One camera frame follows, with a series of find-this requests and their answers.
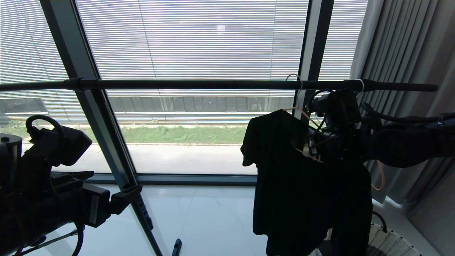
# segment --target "rack leg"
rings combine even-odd
[[[180,238],[177,238],[174,244],[174,250],[172,251],[172,256],[179,256],[180,254],[180,249],[182,248],[182,240]]]

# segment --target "road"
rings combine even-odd
[[[23,152],[31,144],[24,143]],[[136,145],[128,149],[139,173],[161,174],[256,174],[255,165],[243,167],[240,146]],[[73,166],[59,166],[55,171],[111,170],[97,144],[91,145]]]

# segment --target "black t-shirt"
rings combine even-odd
[[[333,228],[333,255],[364,255],[371,222],[371,177],[361,163],[319,163],[303,156],[308,127],[278,110],[253,118],[241,151],[256,164],[253,232],[267,255],[308,255]]]

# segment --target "curtain fold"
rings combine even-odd
[[[434,116],[455,111],[455,58],[453,38],[455,1],[370,0],[351,68],[351,79],[378,82],[433,83],[438,92],[373,91],[358,102],[369,103],[390,116]],[[410,168],[384,167],[386,187],[373,191],[383,202],[388,196],[397,203],[417,200],[420,193],[441,176],[440,161],[431,159]],[[380,185],[379,167],[366,163],[372,182]]]

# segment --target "basket handle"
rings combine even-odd
[[[383,231],[384,233],[387,233],[387,225],[386,225],[386,223],[385,223],[384,218],[381,216],[381,214],[379,214],[379,213],[377,213],[377,212],[375,212],[375,211],[372,211],[371,213],[372,213],[373,215],[376,215],[376,216],[381,220],[381,222],[382,222],[382,231]]]

